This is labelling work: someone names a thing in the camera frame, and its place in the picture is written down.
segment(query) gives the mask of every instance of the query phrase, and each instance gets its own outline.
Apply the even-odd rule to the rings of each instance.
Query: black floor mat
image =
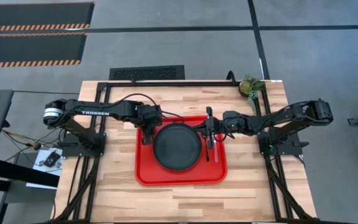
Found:
[[[110,80],[184,80],[184,65],[110,68]]]
[[[78,65],[85,33],[0,35],[0,67]]]
[[[0,30],[88,28],[94,3],[0,4]]]

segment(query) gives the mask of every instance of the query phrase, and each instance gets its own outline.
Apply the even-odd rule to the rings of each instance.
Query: small plant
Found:
[[[242,96],[248,97],[248,104],[252,107],[252,111],[256,114],[256,106],[254,100],[258,97],[258,91],[265,89],[265,82],[259,78],[246,75],[245,79],[240,82],[239,92]]]

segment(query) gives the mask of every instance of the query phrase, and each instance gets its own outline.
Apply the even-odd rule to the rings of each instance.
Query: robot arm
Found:
[[[326,126],[333,121],[329,104],[323,100],[304,101],[288,105],[277,112],[265,116],[249,116],[236,111],[225,111],[223,120],[212,117],[212,109],[207,108],[208,118],[194,128],[208,140],[208,147],[213,148],[216,134],[225,134],[234,138],[232,133],[253,136],[261,130],[277,124],[289,122],[270,134],[270,144],[301,131],[309,126]]]
[[[159,105],[150,106],[131,100],[119,100],[115,103],[56,100],[45,106],[44,124],[48,128],[64,128],[81,140],[81,138],[84,138],[84,135],[79,133],[78,125],[72,125],[72,118],[79,114],[110,116],[118,121],[130,122],[136,128],[143,130],[144,144],[152,143],[154,127],[162,124],[162,114]]]

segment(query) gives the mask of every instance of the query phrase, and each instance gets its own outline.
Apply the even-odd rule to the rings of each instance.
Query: butcher block tabletop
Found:
[[[83,82],[79,100],[94,101],[98,82]],[[288,104],[282,82],[266,81],[266,88],[272,112]],[[113,87],[109,102],[120,100],[131,93],[146,94],[160,104],[164,111],[182,116],[206,115],[207,106],[212,107],[218,119],[222,119],[223,112],[227,110],[253,114],[247,98],[241,97],[236,86]],[[263,99],[259,99],[263,113]],[[133,96],[128,100],[152,104],[142,96]],[[76,116],[75,119],[84,127],[90,125],[90,116]],[[91,222],[275,221],[267,171],[259,152],[257,137],[234,134],[235,139],[225,140],[228,171],[226,178],[219,184],[154,187],[141,185],[135,178],[134,126],[107,118],[106,134],[106,149],[99,163]],[[303,164],[290,155],[282,156],[282,161],[289,191],[307,213],[315,216]],[[76,157],[64,161],[55,198],[57,215],[67,205],[76,162]],[[81,165],[82,158],[71,197],[78,188]],[[285,217],[283,198],[278,189],[277,195],[282,217]],[[80,218],[85,216],[87,196],[88,192],[85,192]]]

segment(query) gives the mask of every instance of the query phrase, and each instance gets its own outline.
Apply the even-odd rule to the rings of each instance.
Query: round black plate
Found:
[[[187,124],[173,123],[162,128],[154,141],[154,156],[170,170],[185,170],[200,157],[201,139]]]

